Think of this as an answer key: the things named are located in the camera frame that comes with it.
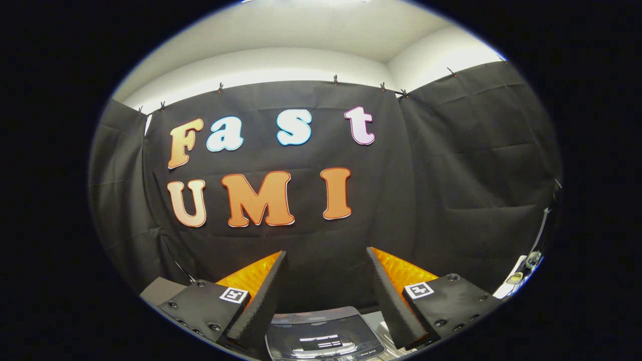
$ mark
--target white wall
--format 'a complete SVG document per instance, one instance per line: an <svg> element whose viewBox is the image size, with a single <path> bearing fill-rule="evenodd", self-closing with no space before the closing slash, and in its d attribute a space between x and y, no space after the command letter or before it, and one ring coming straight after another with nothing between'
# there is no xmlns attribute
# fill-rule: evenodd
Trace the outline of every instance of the white wall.
<svg viewBox="0 0 642 361"><path fill-rule="evenodd" d="M489 62L501 61L498 53L476 37L450 26L424 37L382 64L355 55L308 48L263 48L227 53L193 62L165 74L138 89L123 103L143 106L151 113L204 92L223 88L283 80L321 80L406 89L422 85L454 72Z"/></svg>
<svg viewBox="0 0 642 361"><path fill-rule="evenodd" d="M457 72L499 62L498 54L465 30L450 26L415 42L387 65L395 84L410 92L450 75L447 67Z"/></svg>
<svg viewBox="0 0 642 361"><path fill-rule="evenodd" d="M146 84L123 103L143 106L149 114L161 107L204 92L245 84L283 80L338 81L398 89L386 65L366 58L306 48L263 48L237 51L180 67Z"/></svg>

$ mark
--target ceiling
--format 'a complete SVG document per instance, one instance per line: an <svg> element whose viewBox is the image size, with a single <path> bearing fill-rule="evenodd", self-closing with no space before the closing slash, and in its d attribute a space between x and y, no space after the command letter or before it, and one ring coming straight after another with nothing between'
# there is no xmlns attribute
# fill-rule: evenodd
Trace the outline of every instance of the ceiling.
<svg viewBox="0 0 642 361"><path fill-rule="evenodd" d="M402 0L239 2L165 42L113 97L126 99L152 80L198 60L257 48L313 48L387 63L410 44L449 25Z"/></svg>

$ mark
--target black curtain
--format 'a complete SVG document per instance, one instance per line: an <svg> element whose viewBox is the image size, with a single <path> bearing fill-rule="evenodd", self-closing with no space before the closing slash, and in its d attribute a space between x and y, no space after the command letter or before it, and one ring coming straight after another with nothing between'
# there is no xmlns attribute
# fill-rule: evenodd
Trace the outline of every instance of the black curtain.
<svg viewBox="0 0 642 361"><path fill-rule="evenodd" d="M372 115L370 145L353 140L344 112ZM277 116L306 109L310 139L282 146ZM242 122L243 144L210 152L210 126ZM170 131L201 118L189 161L168 169ZM532 246L562 170L555 133L537 97L510 64L473 67L416 89L408 98L356 84L273 82L208 92L138 116L115 101L94 142L92 206L116 267L140 292L156 277L217 281L278 250L290 271L277 312L376 306L365 259L374 246L438 276L456 272L488 292ZM320 172L344 167L352 215L326 220ZM295 223L227 224L221 179L243 174L258 191L268 172L287 171ZM167 184L202 179L207 213L198 228L173 214ZM192 193L185 209L195 212Z"/></svg>
<svg viewBox="0 0 642 361"><path fill-rule="evenodd" d="M488 292L527 255L562 166L552 122L504 62L401 97L415 170L412 263L459 273Z"/></svg>
<svg viewBox="0 0 642 361"><path fill-rule="evenodd" d="M363 107L371 114L367 129L375 134L360 145L344 113ZM310 139L282 146L276 137L277 116L288 109L306 109L312 116ZM230 151L210 152L205 142L218 119L242 121L243 144ZM168 169L170 131L201 118L189 162ZM364 85L330 82L274 82L209 92L152 114L144 144L145 190L152 215L163 229L172 256L194 277L217 281L278 250L288 251L290 271L278 312L305 312L352 305L375 306L365 247L373 245L400 257L412 252L415 222L414 176L410 146L397 100L391 92ZM324 169L344 167L347 201L352 215L324 219ZM288 205L295 223L271 227L251 224L232 228L227 189L221 179L243 174L258 192L270 171L291 174ZM205 181L207 220L186 227L173 213L167 184ZM191 191L183 192L185 209L194 214Z"/></svg>
<svg viewBox="0 0 642 361"><path fill-rule="evenodd" d="M143 187L147 115L110 100L94 135L89 198L94 225L110 260L140 292L157 277L185 282L152 218Z"/></svg>

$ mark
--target pink letter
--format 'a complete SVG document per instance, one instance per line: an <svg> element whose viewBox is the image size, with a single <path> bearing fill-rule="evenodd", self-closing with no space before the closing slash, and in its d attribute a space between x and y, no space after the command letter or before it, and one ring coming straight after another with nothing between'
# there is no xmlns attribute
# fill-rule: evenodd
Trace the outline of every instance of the pink letter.
<svg viewBox="0 0 642 361"><path fill-rule="evenodd" d="M348 110L343 115L345 119L350 120L352 129L352 138L361 145L369 145L374 142L374 134L368 133L365 128L365 122L372 122L372 116L363 112L363 107L356 107Z"/></svg>

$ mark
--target orange letter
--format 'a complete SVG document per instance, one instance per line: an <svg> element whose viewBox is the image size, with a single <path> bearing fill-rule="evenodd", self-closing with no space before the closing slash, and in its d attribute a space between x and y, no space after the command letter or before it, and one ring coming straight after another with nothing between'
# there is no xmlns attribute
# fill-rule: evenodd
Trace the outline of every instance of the orange letter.
<svg viewBox="0 0 642 361"><path fill-rule="evenodd" d="M194 148L194 143L196 143L194 130L200 132L201 129L203 129L203 119L198 118L169 132L171 135L171 156L167 163L169 169L174 169L187 163L189 155L185 154L185 147L187 147L187 150Z"/></svg>
<svg viewBox="0 0 642 361"><path fill-rule="evenodd" d="M259 194L247 182L242 174L230 174L223 177L221 183L227 188L230 197L230 213L227 221L231 227L246 227L250 222L243 216L243 210L256 225L261 224L265 208L268 225L288 225L294 223L294 217L288 208L288 172L270 172L263 179Z"/></svg>
<svg viewBox="0 0 642 361"><path fill-rule="evenodd" d="M345 181L348 177L350 170L346 168L329 168L321 172L327 189L327 209L323 212L323 218L332 220L352 214L345 195Z"/></svg>
<svg viewBox="0 0 642 361"><path fill-rule="evenodd" d="M174 209L174 214L178 221L188 227L200 227L205 224L205 204L203 203L203 188L205 188L205 182L200 179L195 179L187 182L187 187L192 190L192 196L194 197L194 208L196 209L196 214L190 216L185 211L185 205L183 204L183 183L182 182L169 182L167 184L167 189L169 195L171 196L171 206Z"/></svg>

